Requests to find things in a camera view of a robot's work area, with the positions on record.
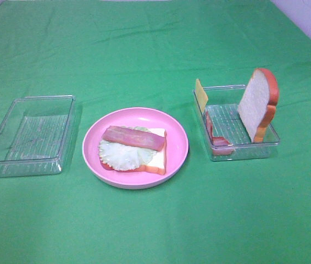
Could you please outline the bread slice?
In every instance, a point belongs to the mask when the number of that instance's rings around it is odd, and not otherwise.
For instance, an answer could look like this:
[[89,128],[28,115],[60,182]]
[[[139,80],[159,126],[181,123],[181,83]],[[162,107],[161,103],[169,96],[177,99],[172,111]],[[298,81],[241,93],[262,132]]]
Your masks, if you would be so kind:
[[98,155],[102,167],[106,170],[160,175],[166,172],[166,143],[160,151],[155,151],[101,140]]
[[254,70],[238,104],[238,113],[251,142],[263,141],[276,113],[279,86],[275,75],[266,68]]

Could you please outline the straight bacon strip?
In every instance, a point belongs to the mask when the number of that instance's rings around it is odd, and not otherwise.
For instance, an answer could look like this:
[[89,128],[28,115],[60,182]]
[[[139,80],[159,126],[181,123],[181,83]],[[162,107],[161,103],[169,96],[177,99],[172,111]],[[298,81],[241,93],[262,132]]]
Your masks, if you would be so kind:
[[166,130],[162,128],[144,131],[121,126],[109,126],[102,135],[102,139],[105,141],[155,151],[160,151],[164,147],[165,137]]

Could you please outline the green lettuce leaf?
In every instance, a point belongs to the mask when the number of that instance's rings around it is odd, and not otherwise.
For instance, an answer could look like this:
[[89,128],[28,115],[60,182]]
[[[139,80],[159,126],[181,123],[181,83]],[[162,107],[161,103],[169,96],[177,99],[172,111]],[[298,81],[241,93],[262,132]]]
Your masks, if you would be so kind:
[[130,171],[149,164],[162,150],[164,139],[143,127],[109,126],[98,145],[102,164]]

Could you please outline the yellow cheese slice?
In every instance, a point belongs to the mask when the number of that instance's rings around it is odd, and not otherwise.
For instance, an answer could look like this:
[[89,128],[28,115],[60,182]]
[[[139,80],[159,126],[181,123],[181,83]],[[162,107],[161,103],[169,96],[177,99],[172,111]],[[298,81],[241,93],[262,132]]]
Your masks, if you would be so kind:
[[204,115],[204,110],[208,102],[208,95],[202,86],[200,79],[195,81],[195,97],[200,110],[201,115]]

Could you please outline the curved bacon strip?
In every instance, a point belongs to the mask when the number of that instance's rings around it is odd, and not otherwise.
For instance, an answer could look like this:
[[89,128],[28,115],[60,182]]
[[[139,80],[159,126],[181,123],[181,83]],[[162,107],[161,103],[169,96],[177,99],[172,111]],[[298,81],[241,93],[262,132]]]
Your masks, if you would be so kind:
[[222,137],[222,136],[214,136],[213,134],[213,131],[214,131],[214,126],[213,126],[213,122],[210,118],[210,114],[208,112],[208,110],[205,110],[205,117],[206,117],[206,128],[207,128],[207,131],[209,133],[209,138],[210,138],[210,141],[212,143],[214,147],[212,147],[212,154],[215,155],[215,156],[221,156],[221,155],[230,155],[234,152],[234,149],[233,148],[224,148],[224,149],[218,149],[217,147],[218,146],[228,146],[230,145],[231,143],[225,138],[225,137]]

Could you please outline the pink plate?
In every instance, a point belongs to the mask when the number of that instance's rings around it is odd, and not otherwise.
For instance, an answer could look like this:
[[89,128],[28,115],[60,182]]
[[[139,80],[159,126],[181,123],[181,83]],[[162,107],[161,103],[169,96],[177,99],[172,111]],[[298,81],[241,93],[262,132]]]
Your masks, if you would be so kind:
[[[102,167],[98,145],[111,125],[164,128],[166,131],[166,171],[164,175],[148,172],[117,172]],[[172,116],[153,108],[131,107],[111,112],[96,121],[82,143],[82,155],[89,169],[103,182],[122,189],[146,189],[159,185],[175,175],[188,154],[188,138],[182,125]]]

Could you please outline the clear right plastic tray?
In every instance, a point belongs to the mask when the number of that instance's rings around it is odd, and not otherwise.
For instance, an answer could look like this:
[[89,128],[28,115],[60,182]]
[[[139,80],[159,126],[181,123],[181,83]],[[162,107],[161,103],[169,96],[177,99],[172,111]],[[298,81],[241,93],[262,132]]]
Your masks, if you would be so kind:
[[277,155],[277,145],[280,138],[274,127],[269,124],[260,143],[252,143],[238,113],[238,104],[246,89],[245,85],[226,85],[204,87],[208,95],[208,102],[205,110],[208,110],[213,122],[214,136],[225,137],[231,144],[228,146],[218,146],[218,149],[233,148],[234,152],[230,155],[215,156],[212,154],[212,145],[209,133],[206,128],[206,117],[201,115],[195,90],[195,110],[198,120],[202,126],[204,142],[209,158],[216,161],[250,160],[257,158],[269,158]]

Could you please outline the clear plastic tray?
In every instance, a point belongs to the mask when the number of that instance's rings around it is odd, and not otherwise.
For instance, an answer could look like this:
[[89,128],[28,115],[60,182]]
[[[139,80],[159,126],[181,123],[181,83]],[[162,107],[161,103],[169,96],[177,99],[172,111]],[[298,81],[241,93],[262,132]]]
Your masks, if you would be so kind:
[[250,160],[257,158],[269,158],[277,155],[277,145],[280,138],[274,127],[269,124],[260,143],[252,143],[238,113],[238,104],[246,89],[245,85],[226,85],[204,87],[208,95],[208,102],[205,110],[208,110],[213,122],[214,136],[225,137],[231,144],[228,146],[218,146],[218,149],[233,148],[234,152],[230,155],[215,156],[212,154],[212,145],[209,133],[206,128],[206,117],[201,115],[195,90],[195,110],[198,120],[202,126],[204,142],[209,158],[216,161]]
[[0,124],[0,177],[62,172],[75,121],[75,97],[15,99]]

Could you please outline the green tablecloth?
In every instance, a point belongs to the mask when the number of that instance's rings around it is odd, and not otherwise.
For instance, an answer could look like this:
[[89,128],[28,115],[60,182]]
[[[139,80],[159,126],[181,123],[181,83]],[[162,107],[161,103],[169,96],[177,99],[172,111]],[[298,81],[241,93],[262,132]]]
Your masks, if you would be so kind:
[[[267,159],[212,162],[195,80],[280,88]],[[0,178],[0,263],[311,263],[311,40],[270,1],[7,1],[0,5],[0,123],[15,98],[74,95],[80,121],[58,175]],[[170,180],[122,190],[82,141],[100,117],[152,107],[190,144]]]

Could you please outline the clear left plastic tray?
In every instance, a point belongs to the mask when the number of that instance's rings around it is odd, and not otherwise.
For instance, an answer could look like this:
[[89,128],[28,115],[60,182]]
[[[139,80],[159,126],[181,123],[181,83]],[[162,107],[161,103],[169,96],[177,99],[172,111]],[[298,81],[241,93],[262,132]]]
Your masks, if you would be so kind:
[[75,121],[75,97],[15,99],[0,124],[0,177],[62,172]]

